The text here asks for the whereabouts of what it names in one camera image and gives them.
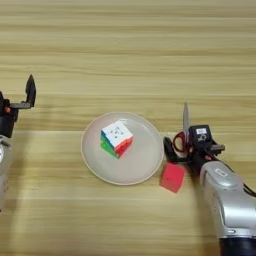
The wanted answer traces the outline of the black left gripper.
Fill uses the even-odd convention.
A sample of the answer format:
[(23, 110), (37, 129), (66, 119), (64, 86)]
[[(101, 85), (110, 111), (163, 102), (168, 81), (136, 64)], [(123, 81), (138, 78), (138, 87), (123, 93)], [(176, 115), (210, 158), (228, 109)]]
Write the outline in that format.
[(0, 91), (0, 135), (11, 138), (14, 125), (18, 119), (18, 109), (30, 109), (35, 105), (36, 85), (33, 75), (30, 75), (25, 88), (26, 100), (20, 103), (11, 103), (3, 97)]

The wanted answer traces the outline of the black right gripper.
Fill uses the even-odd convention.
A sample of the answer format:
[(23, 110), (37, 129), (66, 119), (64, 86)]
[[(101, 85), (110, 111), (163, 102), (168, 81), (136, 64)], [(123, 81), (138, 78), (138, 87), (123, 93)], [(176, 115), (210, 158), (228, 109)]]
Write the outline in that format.
[[(163, 139), (164, 152), (168, 162), (170, 163), (186, 163), (186, 157), (179, 157), (173, 147), (173, 143), (169, 137)], [(216, 156), (225, 150), (224, 145), (216, 144), (216, 142), (198, 143), (191, 145), (188, 151), (188, 165), (194, 174), (200, 175), (202, 166), (212, 160), (216, 160)]]

